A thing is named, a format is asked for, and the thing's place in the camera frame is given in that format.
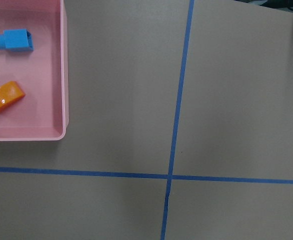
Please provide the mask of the pink plastic box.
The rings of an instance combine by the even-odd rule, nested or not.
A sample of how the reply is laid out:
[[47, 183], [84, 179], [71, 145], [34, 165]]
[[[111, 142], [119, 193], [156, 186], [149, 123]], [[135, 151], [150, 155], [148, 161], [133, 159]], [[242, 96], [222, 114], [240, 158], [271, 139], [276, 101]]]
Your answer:
[[0, 112], [0, 142], [57, 141], [69, 124], [68, 25], [62, 0], [0, 0], [0, 34], [27, 29], [33, 51], [0, 50], [0, 86], [25, 97]]

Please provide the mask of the orange block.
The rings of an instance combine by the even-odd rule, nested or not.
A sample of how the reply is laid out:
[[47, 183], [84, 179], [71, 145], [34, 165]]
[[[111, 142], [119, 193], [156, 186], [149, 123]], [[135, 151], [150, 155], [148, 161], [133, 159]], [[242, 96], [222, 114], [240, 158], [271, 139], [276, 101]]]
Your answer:
[[25, 92], [16, 81], [0, 86], [0, 112], [15, 104], [25, 96]]

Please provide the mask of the small blue block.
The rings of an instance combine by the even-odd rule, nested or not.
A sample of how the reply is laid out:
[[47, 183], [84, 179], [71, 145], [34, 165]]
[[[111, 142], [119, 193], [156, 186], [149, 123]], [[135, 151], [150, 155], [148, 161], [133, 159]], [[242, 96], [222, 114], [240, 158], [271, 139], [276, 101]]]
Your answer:
[[25, 28], [7, 29], [0, 34], [0, 50], [11, 52], [32, 52], [32, 34]]

